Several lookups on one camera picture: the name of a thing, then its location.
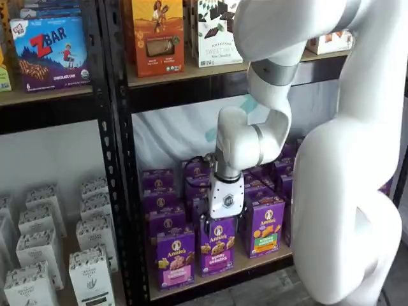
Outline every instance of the chocolate image on box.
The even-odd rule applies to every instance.
[[[228,11],[228,5],[224,2],[218,1],[218,14],[222,15]]]
[[[156,40],[146,42],[147,57],[174,54],[174,45],[171,40]]]
[[[205,35],[204,38],[213,37],[213,36],[217,35],[217,33],[218,33],[218,27],[215,27],[215,28],[213,28],[213,29],[210,29],[210,30],[207,32],[207,34]]]
[[[232,20],[232,18],[235,16],[235,13],[232,11],[225,11],[221,17],[220,20]]]

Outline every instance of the z bar box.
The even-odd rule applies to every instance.
[[[89,83],[81,17],[13,19],[10,25],[27,92]]]
[[[56,290],[64,289],[65,265],[59,237],[53,229],[22,235],[17,244],[17,257],[21,266],[46,261]]]
[[[69,255],[69,276],[78,306],[115,305],[104,247]]]
[[[9,271],[4,292],[10,306],[59,306],[46,261]]]
[[[191,226],[157,235],[160,289],[194,282],[194,231]]]
[[[82,251],[104,245],[112,272],[118,271],[117,251],[110,219],[97,216],[93,220],[79,221],[76,225],[76,237]]]
[[[46,185],[45,187],[31,189],[25,200],[28,209],[34,208],[40,204],[51,204],[52,214],[55,216],[56,226],[62,237],[66,237],[65,215],[63,206],[60,205],[57,195],[57,184]]]
[[[234,266],[235,228],[232,218],[200,220],[198,247],[200,251],[200,275],[206,277],[231,270]]]
[[[55,230],[57,233],[59,232],[59,228],[55,226],[52,207],[49,204],[40,204],[22,212],[20,214],[18,227],[20,228],[21,235],[33,234],[37,231],[46,230]]]

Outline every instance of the shelf upright post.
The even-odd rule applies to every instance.
[[[127,194],[129,182],[123,169],[122,139],[117,124],[120,119],[117,110],[117,87],[114,83],[115,78],[112,78],[111,42],[106,26],[105,3],[100,0],[81,0],[80,7],[88,50],[91,85],[98,109],[99,135],[109,185],[126,304],[140,305],[140,297],[135,291],[139,283],[135,280],[138,277],[142,279],[142,273],[139,274],[134,266],[147,272],[145,265],[138,266],[138,257],[135,257],[133,247],[135,244],[143,245],[137,240],[138,237],[139,239],[142,237],[142,234],[138,237],[133,235],[129,219]]]

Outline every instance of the wooden shelf board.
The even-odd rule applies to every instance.
[[[227,271],[224,273],[220,273],[220,274],[216,274],[213,276],[201,277],[197,274],[198,263],[196,263],[197,268],[196,268],[196,275],[195,275],[194,283],[187,285],[187,286],[180,287],[180,288],[160,291],[157,285],[157,269],[152,263],[150,263],[149,265],[150,299],[154,301],[154,300],[158,300],[168,295],[179,293],[186,289],[191,289],[191,288],[199,289],[201,285],[214,281],[216,279],[221,279],[225,276],[233,275],[239,272],[244,272],[251,268],[256,268],[257,266],[262,266],[267,263],[271,263],[273,261],[277,261],[279,259],[292,255],[291,249],[283,241],[281,241],[280,249],[277,252],[273,252],[273,253],[270,253],[264,256],[260,256],[258,258],[249,259],[246,252],[244,251],[244,247],[242,245],[241,239],[237,239],[236,241],[237,242],[235,244],[235,262],[234,262],[233,270]]]
[[[349,51],[334,52],[329,54],[316,55],[308,50],[305,50],[302,57],[302,62],[316,61],[320,59],[327,59],[331,57],[345,56]],[[132,64],[127,65],[127,81],[129,87],[138,87],[143,85],[154,85],[163,82],[173,82],[185,80],[188,78],[208,77],[212,75],[220,75],[224,73],[233,73],[245,71],[248,68],[248,63],[232,64],[224,66],[214,66],[207,68],[199,68],[195,59],[191,57],[190,51],[184,52],[186,57],[184,72],[174,73],[170,75],[149,76],[145,78],[138,78],[136,76],[136,68]]]

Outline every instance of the product packaging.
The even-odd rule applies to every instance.
[[[81,17],[13,19],[10,24],[27,92],[89,83]]]
[[[145,170],[142,175],[143,190],[173,187],[174,177],[172,169]]]
[[[104,245],[112,272],[118,271],[117,250],[113,237],[111,220],[97,216],[91,220],[79,221],[76,225],[76,237],[81,251]]]
[[[17,237],[8,218],[0,217],[0,253],[7,263],[7,269],[19,267],[18,259],[15,254],[17,246]]]
[[[306,48],[316,54],[325,54],[350,50],[352,45],[353,36],[345,30],[313,38],[307,42]]]
[[[146,189],[143,192],[143,208],[148,215],[157,209],[174,207],[178,204],[173,187]]]
[[[64,289],[66,278],[59,239],[53,229],[22,235],[18,240],[16,250],[22,267],[46,261],[52,284],[56,290]]]
[[[19,236],[18,207],[10,195],[0,196],[0,217],[7,218],[15,229],[15,236]]]
[[[194,282],[194,231],[190,225],[157,235],[159,288]]]
[[[234,217],[200,220],[198,248],[200,275],[206,277],[231,270],[234,266],[234,244],[237,220]]]
[[[18,222],[21,235],[33,234],[37,231],[55,230],[59,232],[59,227],[55,225],[55,218],[52,214],[50,204],[40,204],[34,208],[27,209],[20,214]]]
[[[234,42],[233,24],[239,0],[193,1],[199,67],[242,62]]]
[[[261,200],[246,201],[240,233],[248,257],[255,258],[279,249],[285,202],[276,194]]]
[[[182,0],[133,0],[138,77],[184,70]]]
[[[106,176],[97,177],[81,184],[81,197],[86,200],[97,193],[109,193]]]
[[[78,306],[115,305],[103,246],[69,255],[69,276]]]
[[[158,233],[186,225],[186,212],[181,206],[166,207],[149,213],[149,237],[151,244],[156,244]]]
[[[59,306],[46,261],[9,271],[4,292],[10,306]]]
[[[55,217],[54,221],[59,228],[59,233],[62,237],[66,237],[64,207],[58,200],[57,184],[50,184],[44,187],[31,189],[27,193],[27,198],[25,199],[25,205],[28,209],[34,208],[40,204],[48,203],[52,206],[52,215]]]

